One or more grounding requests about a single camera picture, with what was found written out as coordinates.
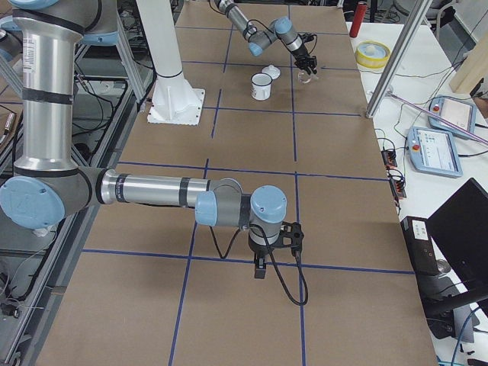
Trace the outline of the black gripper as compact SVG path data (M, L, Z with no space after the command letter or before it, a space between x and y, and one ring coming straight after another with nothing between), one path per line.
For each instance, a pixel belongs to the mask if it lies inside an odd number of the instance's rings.
M317 74L317 60L315 56L311 56L306 47L299 47L294 51L295 62L294 65L298 69L303 69L307 75L310 75L310 69L314 75Z
M254 279L264 279L266 275L266 256L269 254L269 248L252 243L251 250L254 252Z

